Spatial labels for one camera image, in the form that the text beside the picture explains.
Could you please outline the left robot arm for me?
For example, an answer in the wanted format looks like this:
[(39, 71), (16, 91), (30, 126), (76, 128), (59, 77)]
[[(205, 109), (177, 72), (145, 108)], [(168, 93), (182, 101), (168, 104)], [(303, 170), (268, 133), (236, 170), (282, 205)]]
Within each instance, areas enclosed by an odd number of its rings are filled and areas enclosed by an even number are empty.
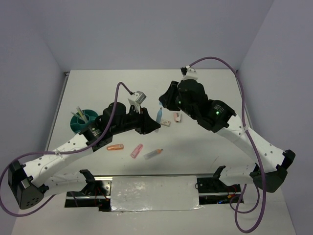
[(94, 193), (97, 183), (89, 170), (60, 175), (59, 171), (112, 142), (113, 136), (135, 130), (149, 134), (161, 126), (153, 120), (146, 108), (131, 105), (127, 110), (120, 102), (111, 103), (87, 127), (55, 150), (38, 154), (38, 158), (24, 164), (15, 159), (8, 165), (8, 185), (21, 210), (38, 204), (43, 198), (64, 191)]

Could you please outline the blue highlighter body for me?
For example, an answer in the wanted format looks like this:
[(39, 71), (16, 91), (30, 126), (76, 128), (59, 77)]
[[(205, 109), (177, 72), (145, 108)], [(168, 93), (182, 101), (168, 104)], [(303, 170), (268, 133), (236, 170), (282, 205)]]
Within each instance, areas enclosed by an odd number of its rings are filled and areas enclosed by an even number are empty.
[(156, 122), (158, 124), (161, 124), (161, 120), (162, 120), (162, 107), (160, 107), (160, 109), (157, 112), (157, 116), (156, 116)]

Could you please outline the orange tip highlighter body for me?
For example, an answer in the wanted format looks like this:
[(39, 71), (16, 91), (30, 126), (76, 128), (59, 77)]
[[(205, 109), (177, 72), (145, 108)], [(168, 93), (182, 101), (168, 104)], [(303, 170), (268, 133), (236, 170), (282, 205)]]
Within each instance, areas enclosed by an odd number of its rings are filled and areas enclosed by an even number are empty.
[(146, 160), (151, 159), (151, 158), (157, 156), (158, 154), (160, 154), (162, 151), (163, 151), (162, 149), (156, 149), (154, 151), (151, 151), (151, 152), (145, 154), (143, 156), (143, 158), (146, 159)]

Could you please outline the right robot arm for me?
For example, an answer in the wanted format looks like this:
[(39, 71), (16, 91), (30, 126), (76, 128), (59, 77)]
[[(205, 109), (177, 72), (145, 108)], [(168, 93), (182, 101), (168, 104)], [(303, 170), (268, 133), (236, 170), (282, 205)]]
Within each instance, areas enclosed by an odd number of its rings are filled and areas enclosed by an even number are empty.
[(164, 108), (183, 111), (202, 128), (229, 140), (254, 161), (241, 167), (218, 167), (213, 175), (215, 190), (224, 191), (237, 184), (254, 184), (274, 193), (284, 182), (295, 153), (275, 147), (248, 126), (244, 127), (231, 107), (208, 98), (201, 83), (192, 79), (172, 81), (159, 101)]

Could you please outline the yellow clear pen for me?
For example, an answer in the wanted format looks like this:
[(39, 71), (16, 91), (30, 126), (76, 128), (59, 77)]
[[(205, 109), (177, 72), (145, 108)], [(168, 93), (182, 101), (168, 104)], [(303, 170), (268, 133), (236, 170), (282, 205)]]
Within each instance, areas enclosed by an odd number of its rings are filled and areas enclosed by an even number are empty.
[(87, 123), (88, 122), (88, 119), (86, 118), (85, 114), (83, 113), (83, 111), (81, 110), (81, 108), (79, 106), (76, 107), (76, 110), (79, 114), (79, 116), (81, 117), (81, 119)]

